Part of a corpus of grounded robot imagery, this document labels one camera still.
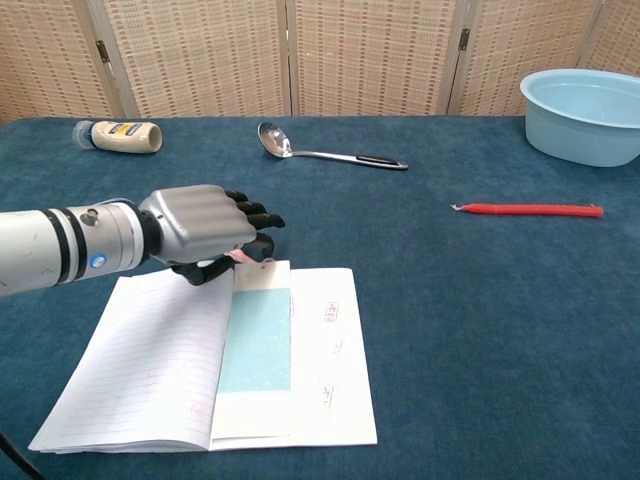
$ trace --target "red handwriting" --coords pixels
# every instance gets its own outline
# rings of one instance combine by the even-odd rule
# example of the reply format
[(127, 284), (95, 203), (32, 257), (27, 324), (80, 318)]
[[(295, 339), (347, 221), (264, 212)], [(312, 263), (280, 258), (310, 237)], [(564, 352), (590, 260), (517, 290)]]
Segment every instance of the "red handwriting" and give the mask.
[(333, 385), (322, 385), (322, 391), (320, 394), (322, 405), (326, 408), (331, 408), (331, 400), (333, 399)]
[(189, 411), (195, 417), (206, 417), (210, 413), (210, 408), (202, 402), (192, 400)]
[(324, 321), (334, 323), (338, 320), (338, 302), (329, 302), (324, 310)]
[(330, 352), (332, 355), (339, 355), (340, 351), (342, 350), (342, 345), (343, 342), (342, 340), (335, 340), (333, 343), (331, 343), (331, 348), (330, 348)]

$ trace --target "metal hinge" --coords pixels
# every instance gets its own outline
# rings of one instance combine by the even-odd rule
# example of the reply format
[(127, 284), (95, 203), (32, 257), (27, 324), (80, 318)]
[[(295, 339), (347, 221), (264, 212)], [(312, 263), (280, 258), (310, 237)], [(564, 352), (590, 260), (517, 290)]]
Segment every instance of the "metal hinge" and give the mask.
[(460, 43), (458, 44), (458, 50), (465, 52), (467, 50), (467, 43), (469, 43), (469, 34), (471, 30), (468, 28), (463, 28), (460, 33)]
[(100, 54), (100, 60), (102, 60), (102, 63), (109, 63), (109, 53), (107, 52), (107, 47), (104, 46), (104, 42), (102, 40), (98, 40), (96, 42), (96, 47), (98, 47), (98, 53)]

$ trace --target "black handle grip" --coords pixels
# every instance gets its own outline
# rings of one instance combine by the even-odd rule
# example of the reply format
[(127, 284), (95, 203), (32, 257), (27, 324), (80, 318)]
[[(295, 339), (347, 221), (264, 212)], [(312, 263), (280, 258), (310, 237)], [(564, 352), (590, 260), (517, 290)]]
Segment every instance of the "black handle grip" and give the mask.
[(383, 165), (399, 165), (399, 162), (386, 157), (374, 157), (372, 155), (356, 155), (358, 160), (364, 160), (371, 163), (381, 163)]

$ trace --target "light blue paper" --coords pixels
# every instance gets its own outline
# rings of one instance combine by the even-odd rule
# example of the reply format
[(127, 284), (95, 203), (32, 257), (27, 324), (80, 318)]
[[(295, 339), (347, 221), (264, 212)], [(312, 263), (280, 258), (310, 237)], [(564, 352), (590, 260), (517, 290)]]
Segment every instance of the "light blue paper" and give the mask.
[(289, 390), (290, 290), (234, 292), (218, 393)]

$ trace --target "notebook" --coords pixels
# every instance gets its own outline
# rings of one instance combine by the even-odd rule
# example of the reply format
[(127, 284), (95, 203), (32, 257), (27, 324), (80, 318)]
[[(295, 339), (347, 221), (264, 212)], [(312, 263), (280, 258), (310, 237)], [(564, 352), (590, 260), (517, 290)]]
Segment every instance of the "notebook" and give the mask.
[(29, 449), (376, 442), (351, 271), (270, 262), (199, 287), (171, 271), (120, 278)]

